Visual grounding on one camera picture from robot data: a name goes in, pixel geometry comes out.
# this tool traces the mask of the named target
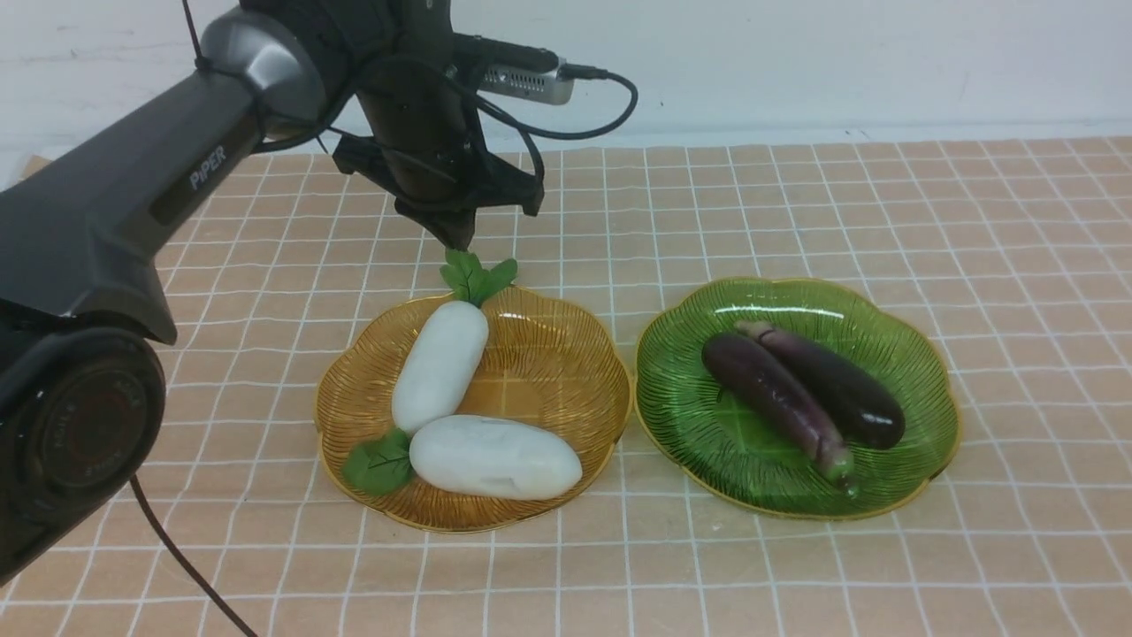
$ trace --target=green plate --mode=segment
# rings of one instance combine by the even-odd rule
[[[904,411],[906,433],[886,451],[850,441],[860,494],[848,498],[719,385],[701,363],[704,342],[738,320],[770,321],[825,345],[883,384]],[[649,325],[636,351],[636,408],[657,447],[709,491],[760,513],[855,519],[918,496],[959,449],[959,410],[932,343],[860,294],[813,278],[737,277],[700,287]]]

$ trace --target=black mount bracket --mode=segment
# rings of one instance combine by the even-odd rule
[[[477,89],[486,64],[471,63],[457,72],[455,79],[469,89]],[[470,174],[460,175],[463,182],[456,195],[448,199],[420,200],[398,186],[384,149],[370,137],[343,136],[334,149],[334,164],[343,174],[359,173],[395,197],[394,209],[428,230],[446,248],[466,250],[475,234],[475,213],[481,207],[517,205],[523,214],[537,216],[546,195],[542,171],[534,174],[518,169],[487,148],[483,126],[475,104],[465,100],[461,106],[468,123],[468,137],[457,152],[464,157]],[[455,162],[451,157],[412,157],[414,163],[426,163],[443,172],[445,165]]]

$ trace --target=plate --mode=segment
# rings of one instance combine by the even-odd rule
[[[329,368],[318,386],[315,425],[321,465],[346,496],[409,526],[477,533],[546,514],[585,491],[604,470],[633,410],[628,372],[609,333],[578,304],[509,286],[483,303],[490,336],[457,413],[518,421],[551,431],[577,453],[582,480],[554,500],[460,496],[414,477],[384,498],[341,479],[359,442],[392,427],[393,387],[424,321],[452,294],[413,299],[385,311]]]
[[[886,451],[850,441],[860,483],[849,498],[796,447],[719,386],[701,348],[738,320],[770,321],[821,343],[872,375],[900,403],[906,433]],[[692,292],[645,328],[636,348],[636,406],[653,444],[712,493],[758,513],[856,519],[916,498],[962,439],[947,369],[931,341],[857,292],[814,278],[723,278]]]

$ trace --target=plastic vegetable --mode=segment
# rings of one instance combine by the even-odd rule
[[[354,447],[342,465],[342,480],[375,498],[393,493],[412,479],[409,434],[397,429]]]
[[[868,372],[818,343],[770,324],[739,321],[735,327],[801,381],[843,436],[874,449],[891,449],[903,438],[903,410]]]
[[[582,463],[565,440],[486,416],[460,414],[424,425],[409,459],[424,482],[464,496],[550,500],[582,480]]]
[[[751,338],[723,333],[707,339],[702,360],[724,390],[796,445],[825,481],[849,497],[858,494],[849,446],[829,414],[774,356]]]
[[[515,279],[514,258],[486,269],[472,252],[449,249],[440,275],[455,300],[438,307],[413,343],[393,388],[393,423],[410,436],[456,413],[488,343],[480,309]]]

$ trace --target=gold plate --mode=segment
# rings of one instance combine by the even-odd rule
[[[427,318],[452,295],[401,303],[374,320],[318,386],[319,457],[346,496],[409,526],[477,533],[552,511],[585,491],[604,470],[633,411],[629,375],[598,318],[578,304],[509,286],[483,303],[490,336],[457,413],[542,428],[582,460],[582,480],[554,500],[460,496],[418,477],[372,498],[349,488],[342,465],[359,442],[392,427],[393,387]]]

